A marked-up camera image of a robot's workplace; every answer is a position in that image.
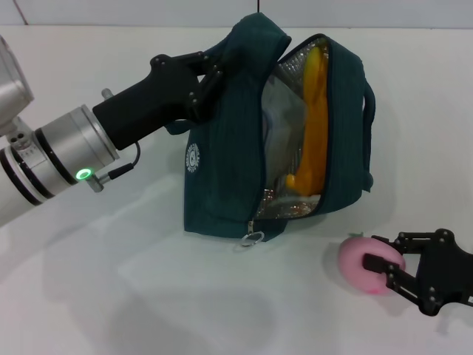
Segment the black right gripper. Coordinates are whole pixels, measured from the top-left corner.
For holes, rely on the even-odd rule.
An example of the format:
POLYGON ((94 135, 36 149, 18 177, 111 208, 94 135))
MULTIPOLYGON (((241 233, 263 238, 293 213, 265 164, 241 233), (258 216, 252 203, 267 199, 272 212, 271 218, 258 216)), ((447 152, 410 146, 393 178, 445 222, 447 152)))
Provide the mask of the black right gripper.
POLYGON ((385 288, 417 305, 421 313, 433 317, 449 303, 472 306, 472 254, 458 246, 450 230, 400 232, 393 241, 377 235, 371 239, 397 252, 395 258, 366 253, 363 268, 382 275, 385 288), (402 254, 421 255, 416 279, 404 271, 402 254))

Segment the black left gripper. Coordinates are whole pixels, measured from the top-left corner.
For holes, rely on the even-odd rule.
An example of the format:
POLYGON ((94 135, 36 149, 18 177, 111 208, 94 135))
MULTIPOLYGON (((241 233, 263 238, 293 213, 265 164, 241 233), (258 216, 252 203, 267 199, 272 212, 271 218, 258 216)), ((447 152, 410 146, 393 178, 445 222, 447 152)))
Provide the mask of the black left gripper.
POLYGON ((92 108, 118 150, 172 121, 188 118, 190 92, 191 122, 209 121, 225 87, 225 73, 217 57, 204 52, 157 55, 150 66, 142 81, 92 108))

